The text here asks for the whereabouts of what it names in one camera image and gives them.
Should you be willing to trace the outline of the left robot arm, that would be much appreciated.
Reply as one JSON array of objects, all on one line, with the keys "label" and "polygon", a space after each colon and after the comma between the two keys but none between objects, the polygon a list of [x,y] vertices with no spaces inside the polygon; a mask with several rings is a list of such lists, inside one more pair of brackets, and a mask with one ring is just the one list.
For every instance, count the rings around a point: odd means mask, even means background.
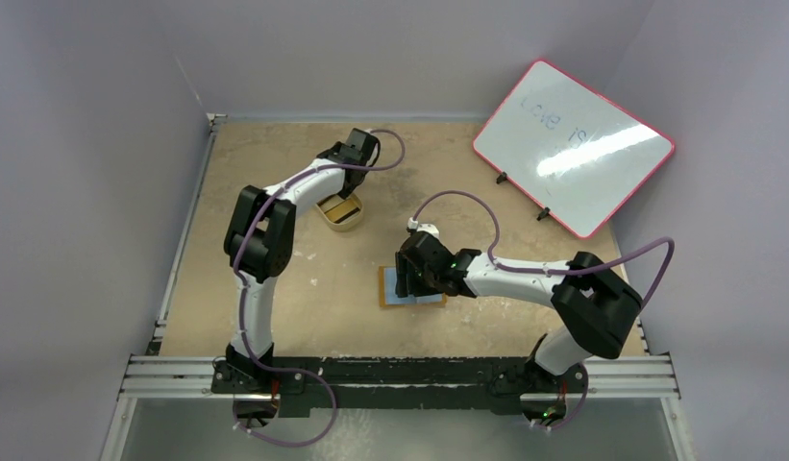
[{"label": "left robot arm", "polygon": [[349,197],[376,167],[380,148],[371,131],[353,129],[292,177],[239,192],[224,239],[238,290],[225,361],[248,392],[262,392],[272,383],[274,292],[292,258],[298,216],[331,196]]}]

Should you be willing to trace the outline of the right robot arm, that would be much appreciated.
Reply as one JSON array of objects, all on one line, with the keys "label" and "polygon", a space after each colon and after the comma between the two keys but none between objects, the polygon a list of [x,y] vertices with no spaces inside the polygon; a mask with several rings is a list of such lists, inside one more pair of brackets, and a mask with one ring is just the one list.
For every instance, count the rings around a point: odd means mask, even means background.
[{"label": "right robot arm", "polygon": [[552,309],[562,327],[543,336],[526,366],[529,384],[548,391],[590,357],[616,359],[643,307],[641,296],[588,252],[569,260],[490,259],[448,250],[431,233],[412,232],[395,254],[398,297],[497,297]]}]

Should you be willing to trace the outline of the orange leather card holder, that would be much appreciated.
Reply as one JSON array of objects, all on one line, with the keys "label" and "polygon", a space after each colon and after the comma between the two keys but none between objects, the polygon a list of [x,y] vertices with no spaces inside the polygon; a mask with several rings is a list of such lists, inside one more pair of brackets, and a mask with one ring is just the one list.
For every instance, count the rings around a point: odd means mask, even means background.
[{"label": "orange leather card holder", "polygon": [[442,293],[429,293],[425,290],[409,291],[407,285],[398,283],[394,266],[378,268],[378,303],[381,308],[400,306],[442,306],[447,296]]}]

